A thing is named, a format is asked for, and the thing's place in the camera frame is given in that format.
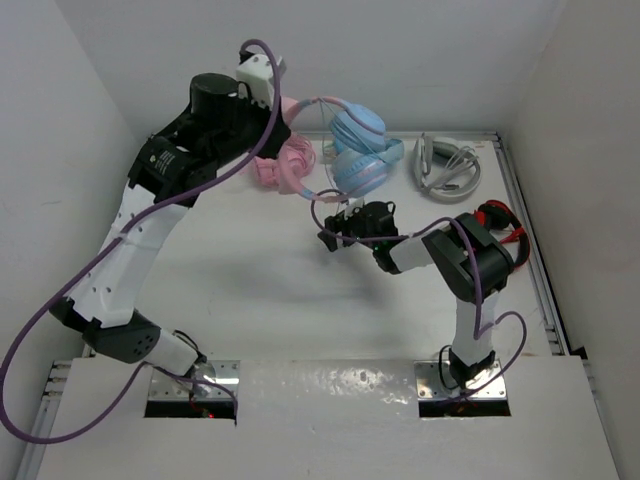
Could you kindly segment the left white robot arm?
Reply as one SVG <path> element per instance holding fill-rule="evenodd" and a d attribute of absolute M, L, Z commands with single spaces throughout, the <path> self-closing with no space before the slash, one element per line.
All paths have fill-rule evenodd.
<path fill-rule="evenodd" d="M 136 300 L 165 240 L 218 172 L 244 154 L 278 155 L 290 135 L 279 109 L 271 80 L 193 77 L 185 110 L 146 140 L 127 174 L 104 257 L 51 314 L 95 352 L 123 363 L 185 376 L 203 362 L 196 347 L 139 313 Z"/>

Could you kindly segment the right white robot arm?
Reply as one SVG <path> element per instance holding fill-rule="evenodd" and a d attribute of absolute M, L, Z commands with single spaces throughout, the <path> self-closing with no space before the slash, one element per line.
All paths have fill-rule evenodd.
<path fill-rule="evenodd" d="M 392 202 L 354 202 L 319 222 L 317 237 L 331 252 L 354 244 L 369 249 L 378 267 L 391 275 L 436 267 L 456 299 L 449 372 L 462 389 L 493 364 L 493 309 L 515 262 L 476 213 L 438 220 L 422 232 L 401 235 L 395 208 Z"/>

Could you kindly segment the blue pink cat-ear headphones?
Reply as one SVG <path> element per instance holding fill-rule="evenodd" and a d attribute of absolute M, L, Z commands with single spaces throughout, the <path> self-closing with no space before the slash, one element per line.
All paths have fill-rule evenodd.
<path fill-rule="evenodd" d="M 315 104 L 340 108 L 329 122 L 329 130 L 334 141 L 338 140 L 344 146 L 359 152 L 364 152 L 366 148 L 380 152 L 386 148 L 390 139 L 386 136 L 384 121 L 370 109 L 337 97 L 320 96 L 297 101 L 285 109 L 285 123 L 291 124 L 304 109 Z M 286 162 L 280 161 L 281 173 L 291 188 L 290 192 L 306 200 L 323 203 L 343 203 L 364 197 L 386 181 L 393 167 L 394 165 L 371 157 L 349 163 L 332 163 L 331 174 L 338 192 L 326 196 L 304 186 L 301 180 L 293 175 Z"/>

